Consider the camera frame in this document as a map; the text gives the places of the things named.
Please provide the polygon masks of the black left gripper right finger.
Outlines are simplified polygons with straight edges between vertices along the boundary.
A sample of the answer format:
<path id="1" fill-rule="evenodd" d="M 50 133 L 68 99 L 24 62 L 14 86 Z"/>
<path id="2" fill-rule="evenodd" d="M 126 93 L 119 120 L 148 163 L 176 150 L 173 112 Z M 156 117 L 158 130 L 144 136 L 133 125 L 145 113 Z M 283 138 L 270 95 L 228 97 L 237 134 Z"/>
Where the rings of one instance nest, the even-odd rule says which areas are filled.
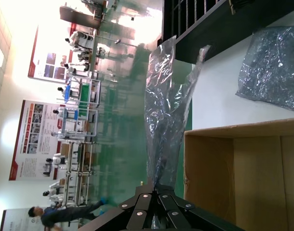
<path id="1" fill-rule="evenodd" d="M 175 231 L 241 231 L 242 228 L 178 197 L 172 190 L 156 190 L 155 216 L 161 228 Z"/>

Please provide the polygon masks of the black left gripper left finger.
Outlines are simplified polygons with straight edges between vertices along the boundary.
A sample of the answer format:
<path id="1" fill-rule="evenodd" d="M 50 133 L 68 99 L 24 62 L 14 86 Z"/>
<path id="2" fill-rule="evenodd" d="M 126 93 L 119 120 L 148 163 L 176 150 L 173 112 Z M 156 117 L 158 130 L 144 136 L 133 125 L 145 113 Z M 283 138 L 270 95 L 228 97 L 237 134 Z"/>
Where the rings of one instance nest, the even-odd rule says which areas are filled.
<path id="1" fill-rule="evenodd" d="M 151 180 L 137 186 L 135 195 L 79 228 L 80 231 L 149 231 L 153 214 Z"/>

